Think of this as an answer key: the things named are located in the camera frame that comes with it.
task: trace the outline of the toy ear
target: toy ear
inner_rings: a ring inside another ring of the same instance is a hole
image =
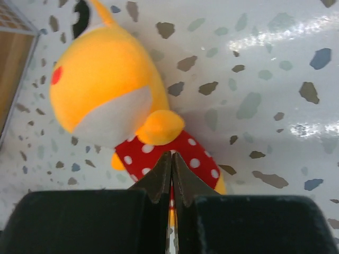
[[[75,8],[74,12],[79,13],[79,20],[73,25],[74,39],[78,38],[88,27],[90,23],[91,10],[84,0],[80,0]]]

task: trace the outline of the speckled floor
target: speckled floor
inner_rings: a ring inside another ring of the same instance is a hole
[[[306,195],[339,244],[339,3],[103,0],[163,74],[173,109],[234,194]],[[67,134],[48,100],[75,0],[13,0],[41,31],[0,153],[0,228],[29,190],[127,188],[112,150]]]

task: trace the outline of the blue speckle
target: blue speckle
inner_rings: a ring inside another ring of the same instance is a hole
[[[323,179],[308,180],[308,181],[305,182],[304,189],[307,190],[307,191],[311,191],[311,190],[317,188],[323,182],[324,182]]]
[[[332,50],[328,48],[317,50],[309,65],[315,70],[324,68],[331,61],[331,53]]]
[[[73,163],[72,172],[77,172],[80,170],[80,166],[77,163]]]
[[[121,12],[121,10],[120,10],[118,7],[116,7],[115,5],[112,5],[112,6],[111,6],[111,11],[112,11],[113,13],[119,13],[119,12]]]
[[[46,28],[43,28],[43,29],[40,29],[40,33],[42,33],[42,34],[48,34],[48,32],[47,32],[47,29]]]
[[[23,171],[24,174],[27,174],[28,168],[26,166],[23,166],[22,171]]]

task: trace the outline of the brown wooden surface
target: brown wooden surface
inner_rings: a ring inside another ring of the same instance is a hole
[[[34,37],[0,31],[0,134]]]

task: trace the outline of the terrazzo surface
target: terrazzo surface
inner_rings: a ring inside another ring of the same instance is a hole
[[[0,151],[0,228],[29,191],[133,183],[111,168],[112,149],[66,133],[48,100],[76,1],[12,2],[41,35]],[[339,3],[102,2],[149,51],[172,109],[226,171],[228,192],[309,196],[339,244]]]

